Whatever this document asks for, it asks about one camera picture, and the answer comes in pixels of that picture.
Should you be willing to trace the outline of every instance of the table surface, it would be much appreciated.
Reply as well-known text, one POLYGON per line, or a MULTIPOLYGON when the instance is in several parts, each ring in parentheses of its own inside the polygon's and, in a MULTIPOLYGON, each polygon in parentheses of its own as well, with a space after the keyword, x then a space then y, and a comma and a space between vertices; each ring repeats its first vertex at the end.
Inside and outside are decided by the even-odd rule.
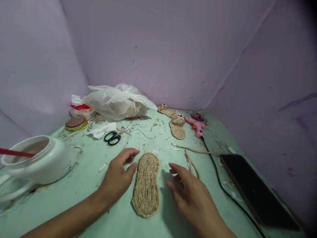
MULTIPOLYGON (((189 116, 190 111, 178 111, 183 116, 189 116)), ((208 112, 202 112, 208 120, 207 126, 203 129, 204 138, 209 150, 218 153, 230 153, 228 146, 231 146, 238 154, 245 156, 243 151, 238 147, 235 139, 228 132, 225 126, 208 112)), ((139 160, 145 152, 152 152, 160 160, 160 168, 157 175, 159 187, 159 211, 153 217, 142 218, 133 210, 131 200, 135 185, 136 173, 127 192, 113 205, 108 212, 101 216, 94 224, 88 227, 80 235, 85 237, 195 237, 190 229, 189 224, 179 214, 174 198, 166 187, 166 182, 171 180, 169 174, 169 162, 177 163, 188 169, 185 151, 175 151, 166 148, 172 147, 174 141, 178 145, 187 146, 195 150, 205 151, 205 147, 199 138, 195 137, 191 125, 186 123, 184 129, 186 138, 177 140, 171 134, 169 127, 170 118, 156 111, 148 110, 148 120, 123 120, 118 121, 117 126, 128 127, 133 125, 130 135, 124 133, 120 142, 115 146, 108 146, 103 139, 97 140, 87 136, 87 129, 79 132, 65 143, 73 150, 77 145, 82 146, 82 152, 78 154, 78 163, 61 180, 51 184, 39 187, 35 192, 23 195, 13 202, 0 204, 0 231, 1 237, 11 238, 19 237, 29 230, 37 227, 43 222, 58 215, 64 210, 80 202, 100 185, 108 164, 101 171, 99 169, 109 163, 122 149, 134 147, 139 149, 140 154, 134 159, 139 160)), ((56 137, 63 127, 51 134, 56 137)), ((220 215, 228 227, 236 234, 237 237, 261 237, 256 228, 252 225, 246 215, 223 193, 217 182, 216 172, 209 155, 198 154, 189 151, 193 163, 201 174, 201 180, 206 184, 211 196, 219 210, 220 215)), ((234 191, 238 198, 241 198, 227 172, 215 159, 221 181, 226 181, 228 186, 225 189, 230 193, 234 191)), ((0 175, 5 174, 6 169, 0 170, 0 175)), ((25 181, 11 179, 5 186, 1 187, 0 194, 9 192, 22 186, 25 181)), ((246 204, 240 204, 249 212, 246 204)), ((303 232, 292 232, 283 229, 268 229, 262 227, 267 237, 306 237, 303 232)))

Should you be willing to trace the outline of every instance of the red brush handle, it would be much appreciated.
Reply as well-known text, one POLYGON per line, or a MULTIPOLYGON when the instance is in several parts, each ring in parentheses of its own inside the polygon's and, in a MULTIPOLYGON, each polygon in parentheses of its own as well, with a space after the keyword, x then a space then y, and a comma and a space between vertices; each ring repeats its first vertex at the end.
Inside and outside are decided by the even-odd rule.
POLYGON ((20 157, 29 157, 32 158, 35 154, 30 154, 26 152, 20 152, 15 150, 8 150, 8 149, 1 149, 0 148, 0 154, 6 154, 6 155, 15 155, 20 157))

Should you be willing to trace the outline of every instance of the lavender wall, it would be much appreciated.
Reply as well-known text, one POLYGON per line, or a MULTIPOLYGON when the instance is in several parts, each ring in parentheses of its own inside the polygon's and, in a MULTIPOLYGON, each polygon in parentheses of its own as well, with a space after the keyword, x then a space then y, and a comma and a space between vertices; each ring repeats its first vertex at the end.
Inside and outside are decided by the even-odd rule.
POLYGON ((206 108, 275 0, 61 0, 92 85, 206 108))
POLYGON ((59 0, 0 2, 0 147, 56 129, 87 78, 59 0))
POLYGON ((209 108, 314 229, 317 28, 299 2, 277 1, 209 108))

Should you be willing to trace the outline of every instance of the hot glue gun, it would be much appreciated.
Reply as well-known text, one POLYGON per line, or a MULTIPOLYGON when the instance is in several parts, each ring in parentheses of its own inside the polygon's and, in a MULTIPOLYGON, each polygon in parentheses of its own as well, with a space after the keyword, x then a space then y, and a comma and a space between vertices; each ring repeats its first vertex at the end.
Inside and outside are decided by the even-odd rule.
POLYGON ((202 137, 202 129, 206 126, 204 123, 196 121, 195 119, 192 119, 190 117, 186 117, 185 121, 188 123, 192 124, 194 129, 196 129, 196 134, 195 136, 200 138, 202 137))

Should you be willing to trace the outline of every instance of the black cable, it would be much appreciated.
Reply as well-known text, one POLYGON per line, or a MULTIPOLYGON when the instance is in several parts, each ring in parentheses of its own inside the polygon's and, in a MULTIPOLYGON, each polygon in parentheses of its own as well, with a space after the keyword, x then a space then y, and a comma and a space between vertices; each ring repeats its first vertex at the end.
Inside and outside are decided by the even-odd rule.
MULTIPOLYGON (((201 137, 201 139, 202 139, 202 142, 204 142, 204 145, 205 145, 207 151, 210 152, 210 151, 208 150, 207 145, 206 145, 205 139, 204 139, 203 137, 201 137)), ((221 184, 221 182, 220 182, 220 178, 219 178, 219 174, 218 174, 218 169, 217 169, 217 166, 216 166, 216 164, 215 164, 215 161, 214 161, 214 159, 212 158, 211 154, 209 154, 209 155, 210 155, 211 161, 212 161, 212 163, 213 163, 213 165, 214 165, 214 167, 215 167, 216 175, 217 175, 217 179, 218 179, 218 183, 219 183, 220 188, 221 188, 221 189, 223 190, 223 192, 224 192, 232 201, 234 201, 234 203, 247 215, 247 217, 248 217, 248 218, 250 219, 250 221, 253 223, 253 225, 254 225, 255 228, 258 230, 258 232, 261 234, 261 236, 262 236, 263 238, 266 238, 266 236, 264 235, 264 233, 261 231, 261 229, 259 228, 259 226, 255 223, 255 221, 252 219, 252 217, 249 215, 249 213, 248 213, 236 200, 234 200, 234 199, 230 196, 230 194, 224 189, 224 187, 222 186, 222 184, 221 184)))

